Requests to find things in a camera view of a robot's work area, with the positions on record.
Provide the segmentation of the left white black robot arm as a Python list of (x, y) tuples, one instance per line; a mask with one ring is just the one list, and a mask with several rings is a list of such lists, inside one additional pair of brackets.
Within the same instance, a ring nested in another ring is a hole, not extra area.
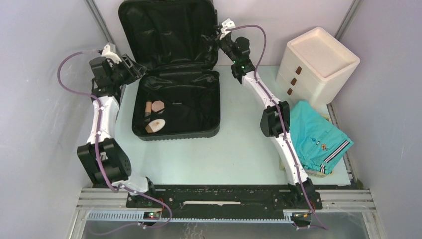
[(95, 186), (111, 185), (138, 195), (145, 207), (157, 202), (149, 178), (132, 172), (130, 160), (115, 139), (117, 116), (124, 85), (140, 79), (146, 68), (128, 55), (103, 54), (89, 62), (94, 77), (91, 94), (94, 117), (87, 143), (77, 148), (77, 156)]

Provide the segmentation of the black ribbed hard-shell suitcase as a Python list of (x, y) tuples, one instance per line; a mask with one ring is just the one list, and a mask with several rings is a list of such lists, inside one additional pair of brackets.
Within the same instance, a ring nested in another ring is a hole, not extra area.
[[(132, 131), (143, 141), (210, 138), (221, 121), (217, 12), (211, 0), (126, 0), (118, 9), (135, 62), (147, 68), (139, 80)], [(144, 116), (147, 101), (163, 101), (163, 113)], [(166, 124), (146, 132), (156, 119)]]

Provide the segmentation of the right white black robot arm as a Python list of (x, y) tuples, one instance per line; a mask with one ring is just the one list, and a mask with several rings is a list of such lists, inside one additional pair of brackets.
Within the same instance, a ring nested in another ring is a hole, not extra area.
[(304, 207), (315, 194), (315, 187), (302, 167), (293, 147), (290, 133), (290, 108), (286, 101), (280, 101), (265, 85), (250, 59), (250, 42), (245, 37), (232, 40), (231, 34), (220, 33), (216, 39), (220, 49), (233, 62), (234, 78), (247, 87), (263, 105), (260, 129), (276, 147), (281, 164), (286, 171), (291, 191), (289, 200), (295, 208)]

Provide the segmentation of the light teal bottom garment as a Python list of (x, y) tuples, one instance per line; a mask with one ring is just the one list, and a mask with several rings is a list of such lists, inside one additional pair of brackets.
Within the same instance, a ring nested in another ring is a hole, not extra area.
[(290, 111), (290, 134), (304, 169), (331, 174), (354, 142), (328, 122), (307, 101), (298, 101)]

